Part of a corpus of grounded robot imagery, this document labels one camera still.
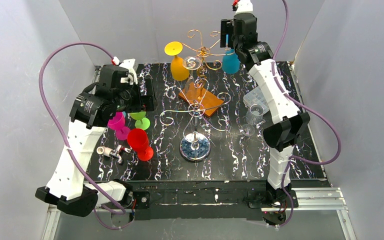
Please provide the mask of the green wine glass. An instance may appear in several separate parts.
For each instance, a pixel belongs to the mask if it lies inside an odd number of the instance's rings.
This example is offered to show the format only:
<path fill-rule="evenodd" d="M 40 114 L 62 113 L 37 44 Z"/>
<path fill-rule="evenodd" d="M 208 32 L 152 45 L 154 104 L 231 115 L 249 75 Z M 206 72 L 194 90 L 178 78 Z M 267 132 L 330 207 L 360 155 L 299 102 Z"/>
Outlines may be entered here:
<path fill-rule="evenodd" d="M 135 128 L 137 129 L 142 129 L 142 130 L 147 130 L 150 125 L 151 125 L 151 122 L 150 120 L 146 117 L 146 112 L 145 111 L 140 111 L 140 112 L 130 112 L 129 113 L 129 116 L 136 120 L 134 126 Z"/>

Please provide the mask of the pink wine glass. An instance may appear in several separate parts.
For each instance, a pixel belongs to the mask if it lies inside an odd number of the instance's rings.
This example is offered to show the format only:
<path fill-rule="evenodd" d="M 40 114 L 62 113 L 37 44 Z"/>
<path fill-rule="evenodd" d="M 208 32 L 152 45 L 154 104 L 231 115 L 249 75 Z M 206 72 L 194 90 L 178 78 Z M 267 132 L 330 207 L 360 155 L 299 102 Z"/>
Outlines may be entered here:
<path fill-rule="evenodd" d="M 116 138 L 121 141 L 126 140 L 131 131 L 131 129 L 126 126 L 125 116 L 122 112 L 117 112 L 115 116 L 108 121 L 107 126 L 115 131 Z"/>

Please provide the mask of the red wine glass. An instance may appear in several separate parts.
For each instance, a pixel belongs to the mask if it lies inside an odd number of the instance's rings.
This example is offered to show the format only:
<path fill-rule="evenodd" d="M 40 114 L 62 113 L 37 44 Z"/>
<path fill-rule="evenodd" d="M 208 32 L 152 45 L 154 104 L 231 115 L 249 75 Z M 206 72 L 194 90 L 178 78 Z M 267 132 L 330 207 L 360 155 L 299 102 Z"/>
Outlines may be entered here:
<path fill-rule="evenodd" d="M 137 153 L 137 157 L 141 161 L 149 161 L 154 155 L 148 135 L 143 129 L 132 129 L 127 135 L 127 143 Z"/>

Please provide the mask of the yellow orange wine glass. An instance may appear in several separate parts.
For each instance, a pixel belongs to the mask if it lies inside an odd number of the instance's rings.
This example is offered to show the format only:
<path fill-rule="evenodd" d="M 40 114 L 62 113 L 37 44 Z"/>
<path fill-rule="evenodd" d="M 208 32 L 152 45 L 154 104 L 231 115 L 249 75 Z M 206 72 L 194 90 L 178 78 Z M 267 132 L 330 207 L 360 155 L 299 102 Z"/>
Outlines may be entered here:
<path fill-rule="evenodd" d="M 164 47 L 165 54 L 173 57 L 170 63 L 170 71 L 176 81 L 184 81 L 189 77 L 189 70 L 183 66 L 183 59 L 179 57 L 182 50 L 183 45 L 179 41 L 169 42 Z"/>

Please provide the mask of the clear wine glass front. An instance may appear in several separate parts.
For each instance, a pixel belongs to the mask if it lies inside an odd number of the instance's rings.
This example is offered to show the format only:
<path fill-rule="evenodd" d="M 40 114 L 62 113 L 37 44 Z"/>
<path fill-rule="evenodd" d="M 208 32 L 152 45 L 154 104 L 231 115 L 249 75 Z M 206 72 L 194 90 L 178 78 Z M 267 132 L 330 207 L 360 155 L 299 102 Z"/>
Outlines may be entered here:
<path fill-rule="evenodd" d="M 262 105 L 251 105 L 245 115 L 246 123 L 241 126 L 241 134 L 246 137 L 253 136 L 255 134 L 255 126 L 263 120 L 264 113 Z"/>

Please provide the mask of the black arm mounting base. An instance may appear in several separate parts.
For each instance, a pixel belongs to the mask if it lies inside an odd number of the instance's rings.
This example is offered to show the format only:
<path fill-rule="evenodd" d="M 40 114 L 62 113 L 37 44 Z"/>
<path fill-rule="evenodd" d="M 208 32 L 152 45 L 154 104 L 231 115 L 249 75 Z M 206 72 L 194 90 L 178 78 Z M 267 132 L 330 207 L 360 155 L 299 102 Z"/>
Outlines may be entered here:
<path fill-rule="evenodd" d="M 298 208 L 294 190 L 281 201 L 266 199 L 264 180 L 125 181 L 120 204 L 131 220 L 243 219 L 281 225 Z"/>

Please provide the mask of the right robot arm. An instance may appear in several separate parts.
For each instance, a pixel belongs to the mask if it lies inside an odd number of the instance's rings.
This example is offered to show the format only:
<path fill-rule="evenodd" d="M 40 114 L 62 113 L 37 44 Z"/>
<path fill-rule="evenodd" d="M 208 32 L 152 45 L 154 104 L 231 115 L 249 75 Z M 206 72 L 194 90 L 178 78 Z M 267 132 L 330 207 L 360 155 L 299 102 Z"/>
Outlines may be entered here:
<path fill-rule="evenodd" d="M 290 157 L 310 116 L 300 112 L 289 99 L 270 46 L 258 40 L 257 18 L 252 13 L 242 12 L 232 19 L 222 19 L 220 33 L 220 46 L 234 50 L 267 102 L 273 124 L 263 130 L 270 153 L 266 199 L 281 201 L 291 192 Z"/>

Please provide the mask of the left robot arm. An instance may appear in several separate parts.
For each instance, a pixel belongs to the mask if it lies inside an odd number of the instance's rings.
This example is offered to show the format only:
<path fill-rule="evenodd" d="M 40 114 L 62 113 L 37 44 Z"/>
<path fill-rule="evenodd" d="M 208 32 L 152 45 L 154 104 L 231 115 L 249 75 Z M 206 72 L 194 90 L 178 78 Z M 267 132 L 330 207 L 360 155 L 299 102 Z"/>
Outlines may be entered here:
<path fill-rule="evenodd" d="M 36 190 L 37 199 L 77 217 L 86 217 L 110 202 L 122 206 L 132 186 L 122 180 L 97 183 L 87 168 L 109 121 L 124 113 L 155 109 L 152 80 L 145 81 L 149 93 L 141 94 L 137 68 L 133 59 L 104 65 L 98 81 L 77 95 L 69 113 L 68 133 L 62 134 L 64 148 L 57 167 L 48 183 Z"/>

